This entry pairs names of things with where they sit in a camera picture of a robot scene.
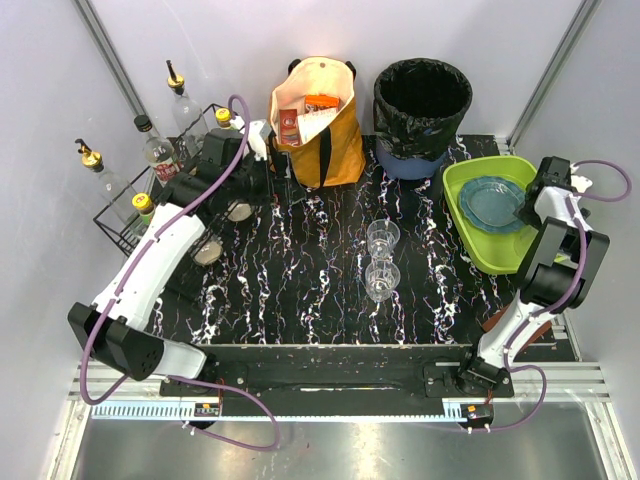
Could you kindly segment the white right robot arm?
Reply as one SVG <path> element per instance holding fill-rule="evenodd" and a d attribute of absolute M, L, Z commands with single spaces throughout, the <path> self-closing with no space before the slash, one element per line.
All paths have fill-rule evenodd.
<path fill-rule="evenodd" d="M 610 246 L 579 207 L 571 163 L 545 157 L 527 186 L 518 216 L 537 229 L 516 274 L 514 300 L 465 356 L 456 374 L 461 386 L 492 390 L 507 380 L 516 355 L 541 327 L 585 300 Z"/>

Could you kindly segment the clear bottle black cap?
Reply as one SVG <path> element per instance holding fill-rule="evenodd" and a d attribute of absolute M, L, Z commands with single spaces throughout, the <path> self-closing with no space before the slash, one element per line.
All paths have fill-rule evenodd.
<path fill-rule="evenodd" d="M 134 125 L 145 136 L 144 154 L 155 177 L 165 186 L 182 168 L 171 142 L 157 131 L 147 115 L 137 115 Z"/>

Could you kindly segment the clear glass tumbler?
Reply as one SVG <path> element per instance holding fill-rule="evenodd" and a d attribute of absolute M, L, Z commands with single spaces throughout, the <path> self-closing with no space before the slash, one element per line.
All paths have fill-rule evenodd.
<path fill-rule="evenodd" d="M 520 259 L 525 256 L 536 235 L 537 230 L 535 228 L 531 228 L 530 226 L 526 226 L 517 233 L 517 236 L 514 240 L 514 252 Z"/>
<path fill-rule="evenodd" d="M 390 260 L 373 259 L 364 273 L 368 296 L 375 302 L 389 299 L 400 281 L 400 271 Z"/>
<path fill-rule="evenodd" d="M 389 219 L 378 219 L 369 225 L 366 237 L 371 257 L 376 260 L 388 260 L 400 239 L 400 229 Z"/>

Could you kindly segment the glass jar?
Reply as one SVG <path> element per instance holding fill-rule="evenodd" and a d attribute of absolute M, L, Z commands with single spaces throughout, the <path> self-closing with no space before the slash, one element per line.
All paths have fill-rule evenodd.
<path fill-rule="evenodd" d="M 200 266 L 209 266 L 219 260 L 223 248 L 218 240 L 209 240 L 194 255 L 193 260 Z"/>
<path fill-rule="evenodd" d="M 249 203 L 233 202 L 229 206 L 227 219 L 234 223 L 240 223 L 250 218 L 253 212 L 254 208 Z"/>

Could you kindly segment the red sauce bottle yellow cap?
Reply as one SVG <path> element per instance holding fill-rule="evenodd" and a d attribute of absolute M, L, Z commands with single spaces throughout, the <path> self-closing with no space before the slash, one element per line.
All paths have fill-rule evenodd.
<path fill-rule="evenodd" d="M 155 205 L 147 193 L 137 193 L 131 200 L 144 225 L 149 226 L 155 213 Z"/>

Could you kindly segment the teal ceramic plate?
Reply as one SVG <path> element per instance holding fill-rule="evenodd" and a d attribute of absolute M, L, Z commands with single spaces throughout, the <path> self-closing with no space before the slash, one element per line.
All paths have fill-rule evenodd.
<path fill-rule="evenodd" d="M 525 226 L 516 216 L 524 198 L 524 190 L 516 183 L 498 176 L 482 176 L 462 186 L 458 206 L 463 216 L 481 231 L 510 234 Z"/>

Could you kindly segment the clear oil bottle gold spout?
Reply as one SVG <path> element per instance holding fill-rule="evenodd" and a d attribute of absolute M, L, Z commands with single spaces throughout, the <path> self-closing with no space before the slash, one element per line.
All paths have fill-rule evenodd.
<path fill-rule="evenodd" d="M 137 194 L 134 187 L 109 169 L 102 155 L 91 149 L 83 139 L 76 139 L 75 144 L 78 145 L 82 165 L 99 181 L 100 194 L 108 202 L 108 210 L 126 227 L 143 227 L 142 219 L 132 204 L 132 199 Z"/>

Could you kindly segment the glass jar front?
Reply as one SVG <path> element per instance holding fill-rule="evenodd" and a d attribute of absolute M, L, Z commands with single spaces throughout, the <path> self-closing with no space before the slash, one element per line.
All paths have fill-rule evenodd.
<path fill-rule="evenodd" d="M 223 248 L 218 240 L 209 240 L 194 255 L 193 260 L 200 266 L 209 266 L 219 260 Z"/>

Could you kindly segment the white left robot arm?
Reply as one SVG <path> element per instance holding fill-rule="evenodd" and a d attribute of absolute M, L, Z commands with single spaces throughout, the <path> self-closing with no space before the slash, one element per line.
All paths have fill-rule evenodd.
<path fill-rule="evenodd" d="M 91 305 L 76 303 L 69 311 L 68 321 L 83 348 L 82 391 L 87 389 L 90 360 L 136 381 L 161 375 L 191 382 L 203 372 L 206 353 L 191 344 L 148 334 L 148 317 L 183 257 L 223 214 L 218 190 L 233 178 L 245 156 L 259 156 L 255 144 L 265 147 L 262 160 L 267 167 L 277 173 L 287 171 L 289 162 L 278 153 L 276 139 L 269 125 L 249 123 L 236 139 L 224 170 L 200 160 L 193 166 L 194 174 L 180 172 L 162 189 L 150 226 L 116 277 Z"/>

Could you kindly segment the clear glass bowl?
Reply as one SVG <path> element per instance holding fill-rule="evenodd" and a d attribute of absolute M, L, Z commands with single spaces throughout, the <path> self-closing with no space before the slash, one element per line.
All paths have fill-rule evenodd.
<path fill-rule="evenodd" d="M 503 227 L 517 220 L 515 210 L 524 200 L 524 191 L 506 180 L 489 180 L 478 186 L 468 202 L 471 211 L 491 227 Z"/>

